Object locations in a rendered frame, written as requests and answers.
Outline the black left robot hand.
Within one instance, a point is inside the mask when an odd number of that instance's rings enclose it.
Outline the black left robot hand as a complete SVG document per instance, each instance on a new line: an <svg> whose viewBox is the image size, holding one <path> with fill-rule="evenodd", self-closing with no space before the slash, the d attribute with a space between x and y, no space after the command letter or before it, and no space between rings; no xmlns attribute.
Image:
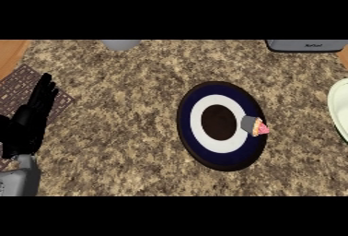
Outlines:
<svg viewBox="0 0 348 236"><path fill-rule="evenodd" d="M12 118L0 114L0 143L3 144L3 159L39 151L45 140L47 116L52 111L59 89L52 75L45 73L33 89L27 104Z"/></svg>

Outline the brown patterned placemat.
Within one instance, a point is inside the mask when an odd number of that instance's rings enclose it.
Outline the brown patterned placemat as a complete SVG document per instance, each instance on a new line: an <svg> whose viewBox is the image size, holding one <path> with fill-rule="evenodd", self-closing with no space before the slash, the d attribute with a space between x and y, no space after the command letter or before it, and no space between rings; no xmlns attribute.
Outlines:
<svg viewBox="0 0 348 236"><path fill-rule="evenodd" d="M0 80L0 114L12 117L19 106L28 102L28 97L42 74L27 65L22 64L14 72ZM64 110L74 104L75 99L61 89L55 99L55 105L47 118L52 124Z"/></svg>

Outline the pale grey container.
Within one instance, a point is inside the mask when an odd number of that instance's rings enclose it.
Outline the pale grey container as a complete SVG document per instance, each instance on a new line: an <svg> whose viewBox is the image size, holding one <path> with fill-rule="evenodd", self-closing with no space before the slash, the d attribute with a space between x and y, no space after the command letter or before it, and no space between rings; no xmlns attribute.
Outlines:
<svg viewBox="0 0 348 236"><path fill-rule="evenodd" d="M104 40L102 42L115 51L127 51L140 44L140 40Z"/></svg>

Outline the pale green bowl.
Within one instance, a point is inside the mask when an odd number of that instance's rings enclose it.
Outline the pale green bowl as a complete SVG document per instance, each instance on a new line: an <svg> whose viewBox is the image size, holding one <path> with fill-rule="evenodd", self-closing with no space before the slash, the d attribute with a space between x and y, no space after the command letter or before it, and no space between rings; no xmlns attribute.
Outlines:
<svg viewBox="0 0 348 236"><path fill-rule="evenodd" d="M328 109L339 136L348 143L348 78L339 80L329 89Z"/></svg>

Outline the dark blue and white plate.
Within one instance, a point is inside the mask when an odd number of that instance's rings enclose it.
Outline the dark blue and white plate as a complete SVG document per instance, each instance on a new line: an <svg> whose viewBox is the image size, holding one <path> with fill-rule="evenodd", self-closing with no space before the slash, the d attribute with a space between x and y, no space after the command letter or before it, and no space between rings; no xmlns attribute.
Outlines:
<svg viewBox="0 0 348 236"><path fill-rule="evenodd" d="M258 160L269 134L251 136L241 128L245 115L267 124L248 91L223 81L198 84L185 94L177 111L177 130L195 160L219 171L239 171Z"/></svg>

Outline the grey appliance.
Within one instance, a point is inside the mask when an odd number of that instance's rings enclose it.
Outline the grey appliance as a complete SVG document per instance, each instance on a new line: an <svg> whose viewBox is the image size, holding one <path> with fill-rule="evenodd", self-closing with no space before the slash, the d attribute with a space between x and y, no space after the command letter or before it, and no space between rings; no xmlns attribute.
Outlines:
<svg viewBox="0 0 348 236"><path fill-rule="evenodd" d="M279 53L336 53L348 40L266 40L266 44Z"/></svg>

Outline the pink frosted cupcake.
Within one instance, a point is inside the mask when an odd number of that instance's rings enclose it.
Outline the pink frosted cupcake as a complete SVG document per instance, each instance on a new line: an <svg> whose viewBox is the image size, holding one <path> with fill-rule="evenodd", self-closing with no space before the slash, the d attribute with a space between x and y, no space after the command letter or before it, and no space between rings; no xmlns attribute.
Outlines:
<svg viewBox="0 0 348 236"><path fill-rule="evenodd" d="M251 134L251 136L266 135L270 132L263 119L249 115L245 115L242 118L241 128Z"/></svg>

